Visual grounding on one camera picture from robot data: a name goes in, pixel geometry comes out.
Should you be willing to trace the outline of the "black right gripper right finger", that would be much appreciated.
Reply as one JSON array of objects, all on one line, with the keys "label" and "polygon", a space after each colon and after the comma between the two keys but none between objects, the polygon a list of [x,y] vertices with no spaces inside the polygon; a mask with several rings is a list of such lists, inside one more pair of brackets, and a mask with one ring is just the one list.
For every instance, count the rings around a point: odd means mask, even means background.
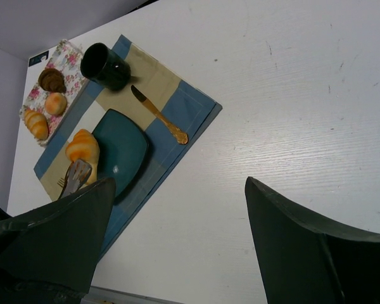
[{"label": "black right gripper right finger", "polygon": [[327,218],[253,177],[244,191],[269,303],[380,303],[380,234]]}]

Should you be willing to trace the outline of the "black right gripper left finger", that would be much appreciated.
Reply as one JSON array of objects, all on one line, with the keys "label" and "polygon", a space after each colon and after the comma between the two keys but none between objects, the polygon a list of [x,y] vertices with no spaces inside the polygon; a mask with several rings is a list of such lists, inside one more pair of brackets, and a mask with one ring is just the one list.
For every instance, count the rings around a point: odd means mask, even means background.
[{"label": "black right gripper left finger", "polygon": [[115,199],[104,178],[21,215],[0,208],[0,303],[80,303]]}]

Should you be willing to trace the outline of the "metal tongs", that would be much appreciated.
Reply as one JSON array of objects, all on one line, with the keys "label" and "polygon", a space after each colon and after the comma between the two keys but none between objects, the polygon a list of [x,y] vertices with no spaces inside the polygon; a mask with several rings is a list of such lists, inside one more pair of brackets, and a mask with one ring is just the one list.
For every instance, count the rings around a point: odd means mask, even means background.
[{"label": "metal tongs", "polygon": [[88,162],[78,159],[71,162],[65,176],[65,185],[61,188],[59,199],[78,191],[89,179],[92,166]]}]

